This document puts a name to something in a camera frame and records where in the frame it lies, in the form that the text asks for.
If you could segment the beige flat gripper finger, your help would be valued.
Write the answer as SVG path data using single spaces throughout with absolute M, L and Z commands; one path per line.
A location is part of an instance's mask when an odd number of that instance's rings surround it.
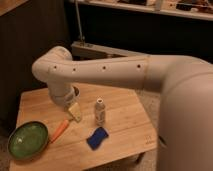
M 76 122 L 80 122 L 82 120 L 82 113 L 80 110 L 80 106 L 77 102 L 73 103 L 68 108 L 68 112 Z

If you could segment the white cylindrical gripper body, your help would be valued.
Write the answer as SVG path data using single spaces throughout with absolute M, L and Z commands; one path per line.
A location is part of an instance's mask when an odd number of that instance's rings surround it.
M 48 90 L 51 100 L 61 107 L 69 107 L 76 101 L 79 95 L 79 89 L 68 83 L 49 84 Z

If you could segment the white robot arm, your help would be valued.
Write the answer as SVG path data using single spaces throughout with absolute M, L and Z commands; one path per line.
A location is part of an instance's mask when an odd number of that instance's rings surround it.
M 192 56 L 151 55 L 74 61 L 62 46 L 32 65 L 59 106 L 72 82 L 161 94 L 156 171 L 213 171 L 213 64 Z

